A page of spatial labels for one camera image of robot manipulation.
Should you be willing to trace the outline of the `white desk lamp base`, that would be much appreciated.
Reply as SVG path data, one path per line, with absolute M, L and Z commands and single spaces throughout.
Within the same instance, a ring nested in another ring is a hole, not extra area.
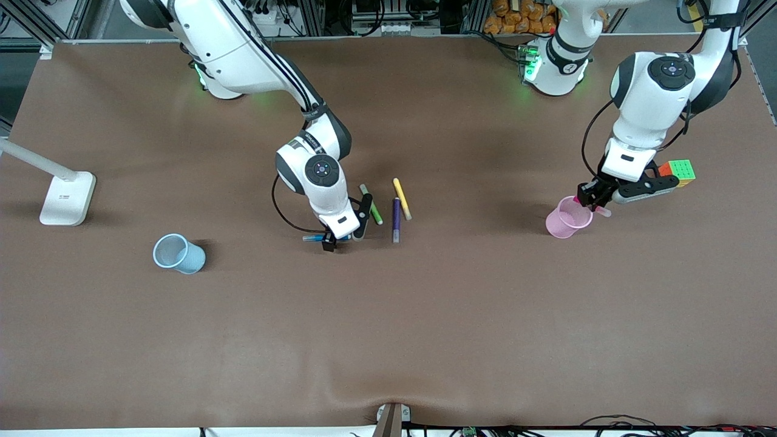
M 94 174 L 72 171 L 2 137 L 0 151 L 52 176 L 39 214 L 39 221 L 44 226 L 79 226 L 83 223 L 97 182 Z

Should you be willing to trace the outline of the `metal table edge bracket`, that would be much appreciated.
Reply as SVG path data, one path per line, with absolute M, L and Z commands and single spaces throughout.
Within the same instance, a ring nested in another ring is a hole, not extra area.
M 372 437 L 406 437 L 403 425 L 411 421 L 411 409 L 400 403 L 386 403 L 377 412 L 377 425 Z

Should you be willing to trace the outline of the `pink cup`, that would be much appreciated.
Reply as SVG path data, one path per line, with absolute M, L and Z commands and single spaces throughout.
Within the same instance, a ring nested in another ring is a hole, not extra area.
M 593 211 L 581 205 L 577 197 L 563 197 L 546 217 L 546 230 L 555 238 L 565 240 L 577 231 L 588 227 L 593 218 Z

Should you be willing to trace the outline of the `orange snack bags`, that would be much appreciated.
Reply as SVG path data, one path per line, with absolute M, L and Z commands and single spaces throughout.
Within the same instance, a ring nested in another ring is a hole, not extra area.
M 560 11 L 551 0 L 490 0 L 485 34 L 553 34 Z

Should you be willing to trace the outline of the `colourful puzzle cube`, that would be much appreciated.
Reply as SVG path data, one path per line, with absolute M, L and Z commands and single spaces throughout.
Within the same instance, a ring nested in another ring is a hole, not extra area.
M 682 188 L 696 179 L 696 172 L 690 160 L 670 160 L 659 166 L 660 176 L 677 178 L 677 188 Z

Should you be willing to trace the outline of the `aluminium frame profile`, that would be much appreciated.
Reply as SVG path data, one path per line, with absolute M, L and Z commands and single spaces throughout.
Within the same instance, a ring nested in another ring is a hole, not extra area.
M 47 16 L 33 0 L 0 0 L 0 6 L 25 32 L 44 44 L 53 45 L 68 37 L 60 25 Z

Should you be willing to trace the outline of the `yellow marker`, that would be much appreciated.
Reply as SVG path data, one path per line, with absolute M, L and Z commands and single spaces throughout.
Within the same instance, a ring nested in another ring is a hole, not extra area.
M 411 214 L 411 211 L 410 211 L 410 205 L 407 202 L 407 199 L 406 199 L 406 196 L 405 196 L 405 192 L 404 192 L 404 189 L 403 189 L 403 187 L 401 185 L 401 182 L 400 182 L 399 178 L 394 178 L 392 180 L 392 184 L 394 185 L 394 188 L 396 190 L 397 198 L 399 199 L 399 202 L 400 202 L 400 205 L 401 205 L 401 208 L 402 208 L 402 212 L 404 213 L 405 219 L 406 220 L 411 220 L 412 219 L 412 214 Z

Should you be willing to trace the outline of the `light blue cup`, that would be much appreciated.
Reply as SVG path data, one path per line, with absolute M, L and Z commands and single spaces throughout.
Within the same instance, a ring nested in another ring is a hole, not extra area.
M 202 270 L 206 263 L 205 250 L 181 234 L 161 237 L 152 250 L 152 257 L 157 266 L 187 276 Z

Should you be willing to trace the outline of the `green marker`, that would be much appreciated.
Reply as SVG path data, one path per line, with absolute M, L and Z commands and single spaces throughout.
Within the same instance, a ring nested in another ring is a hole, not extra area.
M 360 188 L 361 193 L 363 195 L 371 194 L 371 192 L 368 190 L 366 185 L 360 185 L 359 188 Z M 374 197 L 373 197 L 373 201 L 372 201 L 372 205 L 371 205 L 371 214 L 372 214 L 372 218 L 374 219 L 375 223 L 378 226 L 382 226 L 384 224 L 384 221 L 383 221 L 383 219 L 382 219 L 382 217 L 381 217 L 381 215 L 379 213 L 379 210 L 377 208 L 377 202 L 375 201 Z

